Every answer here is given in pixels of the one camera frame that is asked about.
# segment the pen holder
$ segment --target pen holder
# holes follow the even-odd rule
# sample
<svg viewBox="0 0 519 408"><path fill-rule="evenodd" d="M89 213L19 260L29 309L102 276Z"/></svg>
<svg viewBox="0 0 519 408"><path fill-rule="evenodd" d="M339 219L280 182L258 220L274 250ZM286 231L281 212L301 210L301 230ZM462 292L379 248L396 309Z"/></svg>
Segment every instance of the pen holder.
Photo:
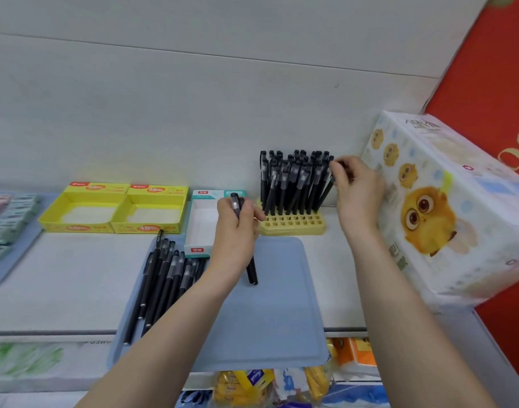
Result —
<svg viewBox="0 0 519 408"><path fill-rule="evenodd" d="M322 213L311 212L309 215L266 215L265 221L259 223L259 234L263 236L305 236L322 235L326 231L326 223Z"/></svg>

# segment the red logo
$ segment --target red logo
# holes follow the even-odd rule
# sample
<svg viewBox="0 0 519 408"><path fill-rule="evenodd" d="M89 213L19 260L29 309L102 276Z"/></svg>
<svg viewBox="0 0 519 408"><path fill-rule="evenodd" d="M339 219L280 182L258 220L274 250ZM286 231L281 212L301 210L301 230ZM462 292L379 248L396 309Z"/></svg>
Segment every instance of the red logo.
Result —
<svg viewBox="0 0 519 408"><path fill-rule="evenodd" d="M161 228L155 225L144 225L139 226L137 229L142 232L159 232Z"/></svg>
<svg viewBox="0 0 519 408"><path fill-rule="evenodd" d="M70 231L88 231L89 229L91 229L91 227L75 225L75 226L67 226L67 229Z"/></svg>

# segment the brown eye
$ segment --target brown eye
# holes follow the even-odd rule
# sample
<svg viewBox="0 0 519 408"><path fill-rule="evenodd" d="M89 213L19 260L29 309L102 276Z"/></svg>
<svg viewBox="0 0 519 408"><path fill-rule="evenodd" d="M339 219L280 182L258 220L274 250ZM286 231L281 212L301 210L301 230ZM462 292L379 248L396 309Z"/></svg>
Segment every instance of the brown eye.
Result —
<svg viewBox="0 0 519 408"><path fill-rule="evenodd" d="M422 213L429 213L434 207L433 199L427 195L420 196L418 198L418 210Z"/></svg>
<svg viewBox="0 0 519 408"><path fill-rule="evenodd" d="M405 215L405 225L410 231L415 230L418 227L418 213L414 209L409 209Z"/></svg>

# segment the red wall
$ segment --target red wall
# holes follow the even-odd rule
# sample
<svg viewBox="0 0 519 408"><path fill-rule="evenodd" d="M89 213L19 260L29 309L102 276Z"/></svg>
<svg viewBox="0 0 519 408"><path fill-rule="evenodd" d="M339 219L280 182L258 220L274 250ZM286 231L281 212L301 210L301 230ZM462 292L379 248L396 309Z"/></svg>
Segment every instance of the red wall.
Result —
<svg viewBox="0 0 519 408"><path fill-rule="evenodd" d="M494 1L498 6L481 13L426 112L519 173L519 0ZM476 310L519 374L519 283Z"/></svg>

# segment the tissue package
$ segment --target tissue package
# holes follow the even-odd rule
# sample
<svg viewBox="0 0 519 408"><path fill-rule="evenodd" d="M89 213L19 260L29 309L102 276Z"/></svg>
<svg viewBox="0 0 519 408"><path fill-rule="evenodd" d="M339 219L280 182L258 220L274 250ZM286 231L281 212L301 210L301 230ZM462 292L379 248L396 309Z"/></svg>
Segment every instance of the tissue package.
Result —
<svg viewBox="0 0 519 408"><path fill-rule="evenodd" d="M519 281L519 175L430 115L383 112L362 156L386 182L378 227L431 305Z"/></svg>

